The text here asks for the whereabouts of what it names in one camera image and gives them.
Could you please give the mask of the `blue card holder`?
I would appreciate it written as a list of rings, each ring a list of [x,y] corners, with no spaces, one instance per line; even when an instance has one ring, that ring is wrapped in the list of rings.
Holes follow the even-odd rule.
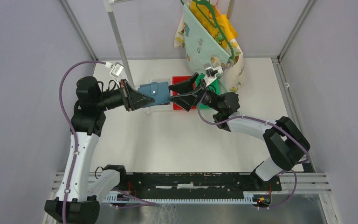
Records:
[[[143,108],[156,105],[168,105],[170,103],[170,90],[168,82],[151,82],[138,87],[138,92],[154,99],[154,102],[143,106]]]

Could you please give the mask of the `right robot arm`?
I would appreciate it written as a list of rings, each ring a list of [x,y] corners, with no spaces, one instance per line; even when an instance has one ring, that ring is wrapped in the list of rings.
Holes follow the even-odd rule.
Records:
[[[270,179],[291,171],[295,165],[309,162],[310,144],[290,118],[282,116],[269,120],[245,115],[239,111],[238,94],[218,95],[209,89],[205,80],[195,85],[198,76],[194,73],[187,80],[169,85],[169,90],[176,92],[169,100],[186,111],[199,104],[205,105],[216,111],[213,121],[202,118],[205,123],[228,132],[250,135],[266,144],[269,157],[253,170],[250,178],[255,190],[265,189]]]

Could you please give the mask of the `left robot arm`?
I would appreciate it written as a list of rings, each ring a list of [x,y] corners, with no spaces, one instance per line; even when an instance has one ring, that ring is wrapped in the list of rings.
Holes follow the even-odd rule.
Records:
[[[89,184],[90,166],[106,120],[105,111],[123,106],[127,111],[153,103],[154,98],[134,89],[127,80],[116,89],[102,91],[95,77],[76,83],[72,118],[67,119],[71,132],[69,157],[62,183],[55,199],[45,202],[45,212],[62,224],[94,224],[100,205],[112,189],[123,190],[128,184],[123,165],[106,165],[102,174]]]

